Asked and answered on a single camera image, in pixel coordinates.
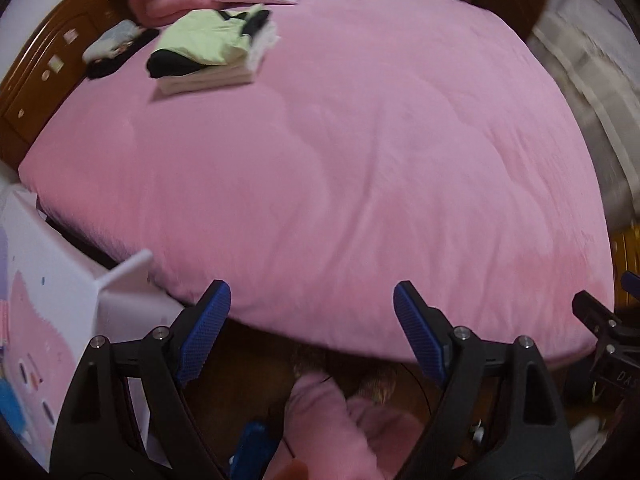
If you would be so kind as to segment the green and black hooded jacket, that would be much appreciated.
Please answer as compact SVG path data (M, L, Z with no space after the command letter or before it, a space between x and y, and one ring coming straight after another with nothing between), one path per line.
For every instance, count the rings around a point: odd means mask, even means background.
M261 4L244 11L191 11L160 34L145 68L160 79L245 62L269 25L271 11Z

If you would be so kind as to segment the white storage box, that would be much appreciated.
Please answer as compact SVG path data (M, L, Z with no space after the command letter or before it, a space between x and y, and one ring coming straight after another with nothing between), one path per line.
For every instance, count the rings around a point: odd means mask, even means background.
M136 340L182 307L150 278L142 249L113 269L68 242L19 184L1 193L1 407L48 466L66 391L88 342Z

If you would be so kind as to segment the pink pajama legs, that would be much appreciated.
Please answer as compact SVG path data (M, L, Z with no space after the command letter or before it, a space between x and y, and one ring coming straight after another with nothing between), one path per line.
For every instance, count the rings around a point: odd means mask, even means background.
M361 394L346 398L328 374L306 372L291 390L283 438L264 477L278 478L298 460L311 479L391 479L423 428L413 414Z

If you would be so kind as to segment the pink bed blanket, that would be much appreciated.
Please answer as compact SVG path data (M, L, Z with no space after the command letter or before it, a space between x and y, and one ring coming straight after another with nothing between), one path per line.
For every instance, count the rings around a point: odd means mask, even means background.
M588 354L614 296L577 122L520 37L457 0L300 0L252 84L163 96L140 51L65 100L18 173L47 214L261 330L408 360L403 280L478 336Z

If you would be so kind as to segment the grey beige folded bedding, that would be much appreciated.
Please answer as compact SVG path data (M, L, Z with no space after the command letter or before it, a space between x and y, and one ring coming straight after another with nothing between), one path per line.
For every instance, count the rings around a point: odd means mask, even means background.
M639 43L597 0L541 15L529 49L563 93L585 139L612 231L639 220Z

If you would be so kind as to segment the brown wooden headboard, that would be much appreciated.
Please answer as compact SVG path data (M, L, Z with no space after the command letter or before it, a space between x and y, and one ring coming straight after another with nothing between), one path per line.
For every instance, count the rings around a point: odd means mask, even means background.
M27 39L1 83L1 160L17 169L43 127L85 79L82 54L134 16L127 0L62 0Z

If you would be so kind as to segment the grey plush toy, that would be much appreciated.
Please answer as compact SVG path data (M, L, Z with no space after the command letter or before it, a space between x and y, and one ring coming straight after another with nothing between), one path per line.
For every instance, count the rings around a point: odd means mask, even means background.
M107 29L82 54L88 79L100 79L117 72L135 53L153 41L160 31L130 20Z

